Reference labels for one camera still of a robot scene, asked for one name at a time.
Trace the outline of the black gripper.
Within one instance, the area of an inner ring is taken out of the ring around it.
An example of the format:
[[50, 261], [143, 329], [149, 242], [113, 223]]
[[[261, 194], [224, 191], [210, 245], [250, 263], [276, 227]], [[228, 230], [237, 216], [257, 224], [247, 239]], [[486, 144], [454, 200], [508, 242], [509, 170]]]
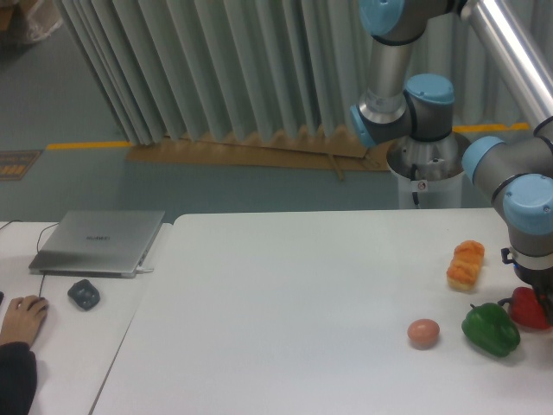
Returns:
[[552, 326], [552, 268], [531, 269], [523, 265], [523, 255], [512, 247], [501, 249], [502, 262], [512, 265], [515, 275], [534, 291], [543, 318]]

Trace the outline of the person's hand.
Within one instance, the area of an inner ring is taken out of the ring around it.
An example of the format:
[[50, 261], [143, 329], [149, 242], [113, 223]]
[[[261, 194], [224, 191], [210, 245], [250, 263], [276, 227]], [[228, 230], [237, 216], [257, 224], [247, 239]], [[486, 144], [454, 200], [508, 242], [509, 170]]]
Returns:
[[38, 296], [18, 297], [10, 301], [1, 327], [2, 346], [16, 342], [29, 347], [34, 344], [42, 324], [38, 326], [29, 321], [27, 308], [36, 298]]

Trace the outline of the dark sleeved forearm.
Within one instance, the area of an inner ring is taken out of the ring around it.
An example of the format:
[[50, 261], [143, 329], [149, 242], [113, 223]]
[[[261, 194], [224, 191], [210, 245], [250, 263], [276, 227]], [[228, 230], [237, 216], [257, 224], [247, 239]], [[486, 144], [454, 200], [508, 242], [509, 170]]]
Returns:
[[1, 346], [1, 413], [28, 414], [37, 388], [35, 354], [25, 342]]

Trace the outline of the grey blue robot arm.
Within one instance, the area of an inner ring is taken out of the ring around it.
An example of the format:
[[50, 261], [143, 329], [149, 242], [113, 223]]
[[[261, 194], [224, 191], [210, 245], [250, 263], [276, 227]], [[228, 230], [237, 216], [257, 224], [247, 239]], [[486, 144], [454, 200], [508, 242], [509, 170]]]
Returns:
[[361, 143], [373, 147], [410, 137], [445, 144], [454, 93], [443, 77], [406, 75], [414, 43], [428, 21], [456, 14], [469, 24], [532, 129], [523, 142], [483, 137], [461, 165], [505, 222], [503, 260], [552, 314], [552, 72], [531, 34], [506, 1], [362, 1], [359, 17], [372, 37], [371, 78], [351, 118]]

